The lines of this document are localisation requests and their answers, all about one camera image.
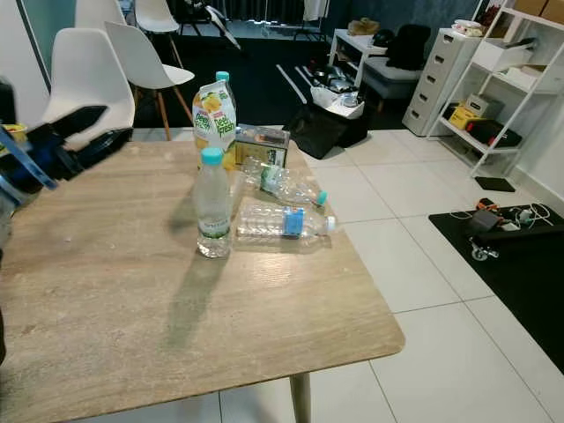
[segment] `white wall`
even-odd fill
[[[531,133],[517,167],[564,201],[564,96]]]
[[[15,0],[0,0],[0,74],[14,86],[19,121],[38,124],[48,91]]]

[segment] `white chair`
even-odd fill
[[[176,62],[184,68],[172,37],[172,33],[177,32],[180,25],[170,13],[167,0],[135,0],[135,19],[139,27],[147,33],[166,33]]]
[[[98,122],[69,141],[91,140],[117,128],[133,126],[135,104],[108,36],[99,29],[65,28],[55,37],[51,60],[51,95],[44,122],[83,106],[104,105]]]
[[[106,32],[106,21],[125,25],[117,0],[77,0],[74,13],[76,28],[96,28]]]
[[[167,140],[170,141],[170,130],[161,90],[173,88],[186,116],[193,124],[192,114],[177,85],[190,81],[194,78],[194,74],[189,70],[163,64],[151,42],[134,26],[106,22],[106,31],[127,79],[136,87],[153,90],[167,133]]]

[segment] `bottle cap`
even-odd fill
[[[335,216],[327,216],[327,234],[333,232],[337,227],[337,219]]]
[[[319,193],[319,196],[317,196],[317,200],[315,201],[315,203],[317,205],[324,205],[326,201],[327,201],[327,191],[321,191]]]
[[[215,80],[229,82],[229,72],[218,70],[217,72],[215,72]]]
[[[202,163],[208,166],[217,166],[221,164],[223,159],[223,151],[217,147],[207,147],[202,150]]]

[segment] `white tile floor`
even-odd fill
[[[483,191],[441,144],[407,130],[306,157],[405,338],[397,355],[312,375],[312,423],[564,422],[564,376],[490,288],[428,221]],[[175,130],[174,139],[190,139]],[[162,130],[136,139],[164,138]],[[88,423],[291,423],[288,380],[163,404]]]

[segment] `table top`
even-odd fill
[[[293,144],[288,163],[308,173]],[[193,143],[131,143],[16,213],[0,422],[89,417],[402,349],[343,230],[318,249],[197,254],[196,175]]]
[[[370,55],[385,55],[388,51],[386,47],[371,46],[373,35],[349,35],[348,30],[344,28],[335,29],[335,36],[351,44],[361,53],[369,53]]]

